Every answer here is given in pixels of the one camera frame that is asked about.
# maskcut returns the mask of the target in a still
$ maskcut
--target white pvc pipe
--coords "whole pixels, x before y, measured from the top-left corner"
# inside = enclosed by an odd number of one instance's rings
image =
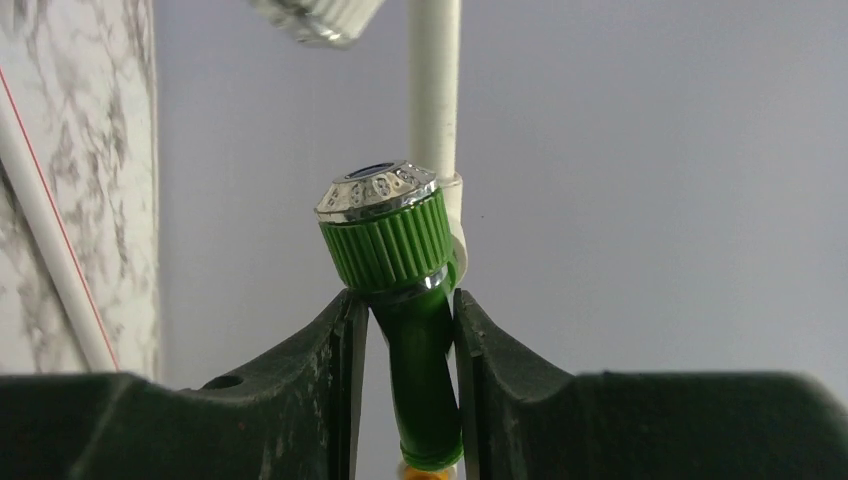
[[[3,84],[0,91],[0,161],[56,286],[89,370],[116,371],[117,358],[2,67],[0,80]]]
[[[409,0],[410,161],[451,180],[461,0]]]

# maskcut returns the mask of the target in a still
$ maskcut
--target marble wall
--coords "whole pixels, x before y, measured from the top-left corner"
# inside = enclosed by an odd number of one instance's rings
[[[0,6],[0,67],[120,367],[158,377],[152,0]],[[85,362],[3,174],[0,373]]]

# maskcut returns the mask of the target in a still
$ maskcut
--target grey wall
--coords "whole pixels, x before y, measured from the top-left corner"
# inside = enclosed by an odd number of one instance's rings
[[[341,288],[311,209],[405,156],[405,3],[350,52],[232,0],[157,2],[167,383]],[[848,400],[848,2],[468,1],[471,290],[571,371],[787,369]],[[397,434],[372,325],[359,470]]]

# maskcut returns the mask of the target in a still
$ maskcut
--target green hose connector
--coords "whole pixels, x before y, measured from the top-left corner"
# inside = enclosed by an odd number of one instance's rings
[[[336,179],[315,212],[339,277],[369,303],[388,343],[404,460],[450,467],[462,456],[446,357],[456,274],[435,175],[407,162],[357,170]]]

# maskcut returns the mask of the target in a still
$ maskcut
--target hole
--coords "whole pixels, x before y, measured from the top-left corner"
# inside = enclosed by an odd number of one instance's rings
[[[242,382],[244,382],[244,380],[237,375],[222,375],[207,382],[206,385],[203,386],[202,390],[223,390],[225,388],[241,385]]]
[[[394,163],[378,163],[377,165],[371,165],[370,167],[360,168],[359,170],[346,175],[345,178],[351,180],[354,178],[367,177],[368,175],[379,173],[392,165],[394,165]]]

